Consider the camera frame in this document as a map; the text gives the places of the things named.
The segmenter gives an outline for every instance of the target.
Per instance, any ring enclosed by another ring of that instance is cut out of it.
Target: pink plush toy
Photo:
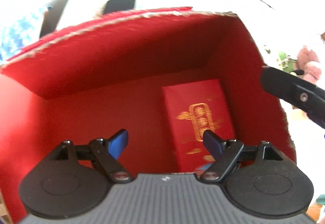
[[[304,71],[302,79],[316,84],[321,78],[322,70],[319,58],[314,50],[308,49],[305,45],[298,52],[297,68]]]

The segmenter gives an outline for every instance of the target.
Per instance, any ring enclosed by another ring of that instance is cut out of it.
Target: black object
[[[109,0],[104,8],[103,15],[117,12],[131,10],[135,7],[135,0]]]
[[[325,129],[325,90],[301,78],[265,67],[261,76],[263,89],[307,113],[307,116]]]
[[[203,143],[216,161],[199,179],[194,174],[133,179],[116,161],[127,138],[120,130],[88,145],[59,144],[20,185],[29,212],[21,224],[313,223],[304,214],[313,197],[311,181],[269,142],[245,146],[207,130]],[[90,160],[94,169],[78,160]],[[255,162],[241,168],[241,161]]]

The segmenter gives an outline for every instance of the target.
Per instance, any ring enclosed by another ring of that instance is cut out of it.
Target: gray panel
[[[305,214],[266,220],[239,210],[221,188],[194,175],[139,174],[135,181],[114,185],[104,201],[88,213],[68,220],[45,220],[32,215],[20,224],[303,224]]]

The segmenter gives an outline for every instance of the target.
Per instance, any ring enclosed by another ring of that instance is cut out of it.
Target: red envelope
[[[235,137],[220,83],[213,79],[172,85],[163,90],[178,169],[200,170],[214,161],[203,146],[205,130],[212,130],[225,140]]]

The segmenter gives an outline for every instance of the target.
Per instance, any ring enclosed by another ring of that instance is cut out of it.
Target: screw
[[[127,172],[117,172],[113,175],[115,180],[126,181],[130,179],[130,175]]]
[[[301,100],[302,102],[306,102],[306,101],[308,100],[308,95],[307,95],[307,93],[301,93],[301,95],[300,95],[300,100]]]
[[[214,181],[217,180],[219,176],[215,172],[206,172],[203,174],[203,179],[208,181]]]

